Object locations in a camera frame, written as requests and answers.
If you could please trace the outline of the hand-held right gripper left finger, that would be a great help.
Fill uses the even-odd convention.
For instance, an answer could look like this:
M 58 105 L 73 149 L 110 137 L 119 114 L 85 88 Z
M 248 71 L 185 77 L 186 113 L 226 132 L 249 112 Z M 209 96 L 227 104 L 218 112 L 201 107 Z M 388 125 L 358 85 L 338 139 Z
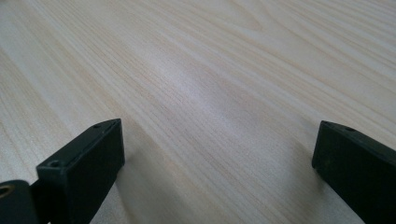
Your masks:
M 125 163 L 120 119 L 92 125 L 37 165 L 32 185 L 44 224 L 89 224 Z

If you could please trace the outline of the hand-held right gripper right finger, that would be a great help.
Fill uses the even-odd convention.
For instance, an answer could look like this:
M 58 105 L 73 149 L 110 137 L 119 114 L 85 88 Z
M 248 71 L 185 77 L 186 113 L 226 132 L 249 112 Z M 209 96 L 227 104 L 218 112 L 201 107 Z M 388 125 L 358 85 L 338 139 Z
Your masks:
M 323 120 L 312 166 L 366 224 L 396 224 L 396 150 Z

